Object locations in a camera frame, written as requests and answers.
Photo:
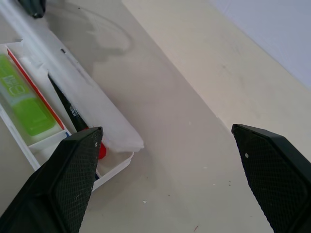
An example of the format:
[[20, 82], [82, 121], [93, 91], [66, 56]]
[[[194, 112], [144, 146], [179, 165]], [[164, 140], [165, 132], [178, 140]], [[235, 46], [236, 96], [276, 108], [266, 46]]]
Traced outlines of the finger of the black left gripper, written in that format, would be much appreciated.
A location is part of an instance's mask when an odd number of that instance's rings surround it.
[[46, 12], [47, 0], [18, 0], [18, 2], [33, 18], [42, 18]]

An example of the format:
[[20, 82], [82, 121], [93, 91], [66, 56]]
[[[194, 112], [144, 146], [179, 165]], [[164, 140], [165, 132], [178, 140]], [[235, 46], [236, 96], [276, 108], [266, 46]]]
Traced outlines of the green plastic tube package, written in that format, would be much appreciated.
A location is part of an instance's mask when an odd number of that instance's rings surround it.
[[0, 54], [0, 94], [28, 136], [58, 131], [48, 108], [4, 54]]

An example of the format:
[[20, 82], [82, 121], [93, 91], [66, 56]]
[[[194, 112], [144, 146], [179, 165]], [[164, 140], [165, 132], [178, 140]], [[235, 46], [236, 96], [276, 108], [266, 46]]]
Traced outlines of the white plastic pencil case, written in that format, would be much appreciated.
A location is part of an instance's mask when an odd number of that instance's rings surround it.
[[60, 141], [74, 133], [73, 123], [55, 91], [59, 88], [88, 127], [103, 129], [108, 152], [97, 166], [98, 178], [93, 185], [97, 189], [130, 164], [134, 153], [144, 147], [142, 138], [42, 19], [29, 16], [17, 0], [0, 0], [0, 14], [22, 37], [20, 42], [0, 44], [0, 54], [14, 64], [51, 109], [57, 124], [45, 135], [30, 139], [1, 96], [0, 117], [37, 170]]

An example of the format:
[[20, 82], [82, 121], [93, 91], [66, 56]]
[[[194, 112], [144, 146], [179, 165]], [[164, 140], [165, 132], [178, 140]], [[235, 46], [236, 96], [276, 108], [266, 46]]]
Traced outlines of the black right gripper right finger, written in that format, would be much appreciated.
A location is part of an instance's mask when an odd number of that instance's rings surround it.
[[311, 163], [285, 137], [234, 124], [248, 185], [274, 233], [311, 233]]

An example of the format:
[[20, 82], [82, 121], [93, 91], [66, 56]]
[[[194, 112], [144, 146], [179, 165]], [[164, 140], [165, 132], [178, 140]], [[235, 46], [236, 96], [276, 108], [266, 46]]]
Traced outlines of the black marker with red cap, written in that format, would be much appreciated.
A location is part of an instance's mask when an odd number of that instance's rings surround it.
[[88, 125], [85, 123], [85, 121], [80, 116], [78, 110], [69, 102], [69, 100], [66, 98], [64, 93], [59, 89], [59, 87], [56, 85], [56, 83], [53, 81], [50, 74], [48, 74], [48, 78], [53, 85], [60, 101], [62, 102], [72, 124], [74, 125], [74, 128], [77, 132], [83, 131], [88, 129]]

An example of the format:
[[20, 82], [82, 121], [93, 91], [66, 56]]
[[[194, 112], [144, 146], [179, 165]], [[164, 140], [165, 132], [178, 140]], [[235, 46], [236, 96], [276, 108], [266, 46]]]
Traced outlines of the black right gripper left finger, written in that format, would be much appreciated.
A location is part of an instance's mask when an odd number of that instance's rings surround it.
[[0, 233], [79, 233], [102, 137], [93, 127], [63, 139], [0, 216]]

